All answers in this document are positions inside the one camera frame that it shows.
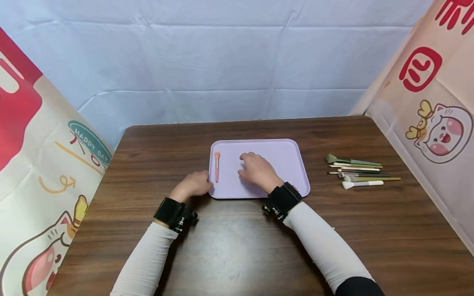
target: makeup brush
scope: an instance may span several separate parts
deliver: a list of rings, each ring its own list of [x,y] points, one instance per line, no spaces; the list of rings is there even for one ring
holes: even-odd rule
[[[344,178],[345,176],[351,176],[351,177],[383,177],[383,178],[389,178],[392,175],[391,174],[360,174],[360,173],[338,173],[337,174],[339,178]]]
[[[352,163],[352,164],[368,164],[368,165],[381,165],[377,162],[370,162],[370,161],[358,161],[355,159],[345,159],[345,158],[337,158],[336,156],[332,154],[328,154],[326,157],[326,161],[328,163],[333,163],[333,162],[342,162],[342,163]]]
[[[345,170],[345,169],[337,169],[340,173],[359,173],[359,174],[378,174],[380,171],[378,170]]]
[[[216,152],[214,153],[214,157],[216,158],[216,183],[219,182],[219,158],[220,158],[220,153]]]
[[[380,169],[373,168],[356,168],[356,167],[341,167],[342,170],[370,170],[370,171],[380,171]]]
[[[342,181],[342,187],[345,190],[351,189],[352,187],[359,187],[359,186],[377,186],[383,185],[383,181],[366,181],[366,182],[346,182]]]
[[[340,166],[340,167],[358,167],[358,168],[383,169],[383,166],[381,166],[381,165],[371,165],[371,164],[352,164],[352,163],[335,162],[332,165],[336,165],[336,166]]]
[[[385,178],[385,177],[354,177],[345,176],[344,181],[347,182],[361,182],[361,181],[399,181],[401,178]]]

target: pink makeup brush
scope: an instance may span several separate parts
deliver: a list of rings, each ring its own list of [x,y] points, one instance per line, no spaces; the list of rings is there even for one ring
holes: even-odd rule
[[[220,153],[216,152],[214,153],[214,157],[216,158],[216,183],[219,182],[219,157]]]

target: green label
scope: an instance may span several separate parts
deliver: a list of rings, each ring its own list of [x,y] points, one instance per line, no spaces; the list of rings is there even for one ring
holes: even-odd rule
[[[84,145],[87,146],[90,152],[92,152],[98,160],[105,165],[109,165],[110,160],[112,159],[112,154],[110,154],[109,150],[98,136],[79,121],[71,120],[68,125],[74,134],[82,143],[84,143]]]

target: purple tray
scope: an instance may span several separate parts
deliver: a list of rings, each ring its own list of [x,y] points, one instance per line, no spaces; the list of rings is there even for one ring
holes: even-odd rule
[[[258,186],[244,181],[237,171],[244,166],[242,153],[255,152],[267,159],[283,180],[294,185],[301,196],[310,193],[310,182],[301,159],[298,144],[291,139],[217,141],[210,148],[209,180],[214,188],[209,192],[217,199],[265,198]],[[220,152],[219,182],[216,183],[215,152]]]

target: black wrist strap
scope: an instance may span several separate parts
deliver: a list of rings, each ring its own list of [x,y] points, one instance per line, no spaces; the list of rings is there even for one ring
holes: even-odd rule
[[[301,200],[302,197],[298,190],[286,182],[268,195],[268,201],[262,206],[262,210],[269,215],[275,215],[278,220],[282,220]]]
[[[171,230],[180,233],[186,222],[190,221],[192,224],[196,222],[198,214],[186,209],[185,203],[165,197],[153,217],[168,224]]]

